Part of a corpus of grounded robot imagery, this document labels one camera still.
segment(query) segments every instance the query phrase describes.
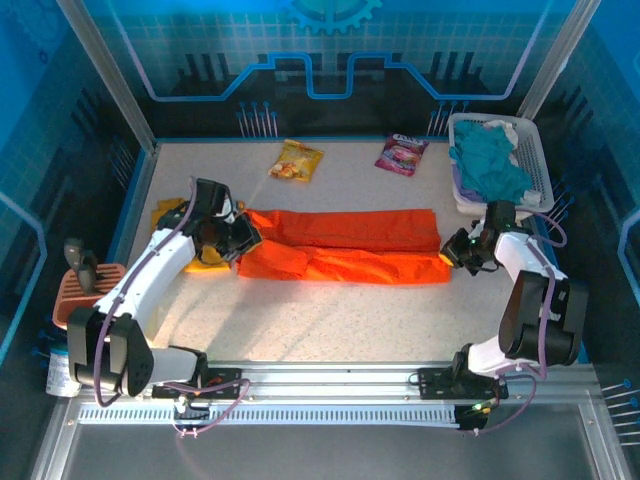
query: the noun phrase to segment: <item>yellow cloth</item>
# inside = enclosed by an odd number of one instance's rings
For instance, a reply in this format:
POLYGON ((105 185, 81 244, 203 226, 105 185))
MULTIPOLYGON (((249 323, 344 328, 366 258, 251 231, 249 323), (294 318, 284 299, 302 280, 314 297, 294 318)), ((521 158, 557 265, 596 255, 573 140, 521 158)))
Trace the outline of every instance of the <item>yellow cloth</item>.
MULTIPOLYGON (((151 212, 151 231, 155 231, 156 225, 160 217, 167 213, 169 210, 178 207, 184 203, 184 198, 169 198, 167 200, 160 200, 158 202, 158 209, 151 212)), ((210 272, 212 270, 229 270, 229 264, 222 260, 222 257, 218 254, 215 248, 205 246, 202 249, 202 263, 199 259, 194 258, 189 265, 184 268, 185 272, 210 272)))

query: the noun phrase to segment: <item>orange container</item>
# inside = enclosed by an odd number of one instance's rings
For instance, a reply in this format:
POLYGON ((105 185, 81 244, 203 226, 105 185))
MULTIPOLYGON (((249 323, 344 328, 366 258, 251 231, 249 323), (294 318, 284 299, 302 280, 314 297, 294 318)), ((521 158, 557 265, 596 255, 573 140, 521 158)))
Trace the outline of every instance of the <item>orange container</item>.
POLYGON ((53 323, 66 330, 69 315, 76 307, 92 307, 94 303, 100 300, 104 295, 115 287, 125 274, 124 266, 119 263, 104 263, 98 265, 98 275, 102 276, 101 280, 96 282, 96 295, 85 295, 80 288, 78 279, 73 270, 69 270, 62 277, 60 289, 58 290, 58 298, 53 307, 53 323))

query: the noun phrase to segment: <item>orange pants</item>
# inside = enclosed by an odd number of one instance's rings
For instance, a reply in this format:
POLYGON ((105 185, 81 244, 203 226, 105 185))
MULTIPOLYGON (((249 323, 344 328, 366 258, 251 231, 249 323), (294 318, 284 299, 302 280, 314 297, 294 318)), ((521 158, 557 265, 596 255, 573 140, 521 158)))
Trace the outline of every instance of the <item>orange pants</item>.
POLYGON ((248 213, 263 242, 239 261, 245 277, 387 285, 451 277, 431 210, 248 213))

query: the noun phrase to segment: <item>teal cloth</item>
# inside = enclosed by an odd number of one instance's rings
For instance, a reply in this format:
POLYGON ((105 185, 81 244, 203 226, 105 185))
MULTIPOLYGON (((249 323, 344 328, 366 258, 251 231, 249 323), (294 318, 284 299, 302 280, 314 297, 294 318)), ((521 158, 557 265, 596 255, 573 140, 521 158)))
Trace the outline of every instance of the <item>teal cloth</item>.
POLYGON ((531 176, 509 161, 513 145, 500 127, 462 121, 455 125, 455 147, 449 155, 460 169, 462 186, 475 190, 485 202, 506 200, 520 203, 532 187, 531 176))

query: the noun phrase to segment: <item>orange object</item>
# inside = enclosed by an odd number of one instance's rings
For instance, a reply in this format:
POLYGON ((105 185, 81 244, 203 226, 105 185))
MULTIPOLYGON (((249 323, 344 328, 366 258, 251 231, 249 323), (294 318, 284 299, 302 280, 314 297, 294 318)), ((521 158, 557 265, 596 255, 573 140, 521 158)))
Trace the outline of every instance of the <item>orange object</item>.
POLYGON ((451 278, 431 210, 248 213, 263 242, 239 261, 241 276, 388 285, 451 278))
MULTIPOLYGON (((98 292, 107 293, 115 287, 125 274, 125 268, 119 263, 103 263, 98 265, 98 275, 103 278, 96 282, 98 292)), ((104 297, 104 293, 85 295, 73 270, 68 270, 62 277, 58 298, 53 307, 53 323, 67 329, 69 315, 76 307, 93 307, 93 304, 104 297)))

